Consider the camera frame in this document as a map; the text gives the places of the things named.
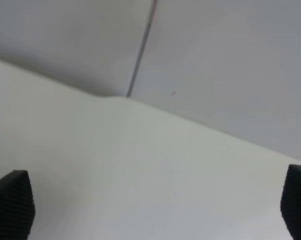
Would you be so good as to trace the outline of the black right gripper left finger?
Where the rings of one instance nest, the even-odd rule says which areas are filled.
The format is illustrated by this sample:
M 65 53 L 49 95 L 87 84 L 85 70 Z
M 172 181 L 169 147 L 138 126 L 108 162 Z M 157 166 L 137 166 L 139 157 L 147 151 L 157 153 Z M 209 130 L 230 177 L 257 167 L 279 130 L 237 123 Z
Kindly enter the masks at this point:
M 36 215 L 27 170 L 13 170 L 0 178 L 0 240 L 28 239 Z

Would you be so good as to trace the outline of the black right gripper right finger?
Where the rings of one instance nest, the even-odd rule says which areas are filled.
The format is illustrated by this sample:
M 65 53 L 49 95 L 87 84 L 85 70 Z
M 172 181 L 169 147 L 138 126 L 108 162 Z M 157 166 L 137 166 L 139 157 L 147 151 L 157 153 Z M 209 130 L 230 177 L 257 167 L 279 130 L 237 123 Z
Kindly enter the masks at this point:
M 280 211 L 291 237 L 294 240 L 301 240 L 301 165 L 288 166 Z

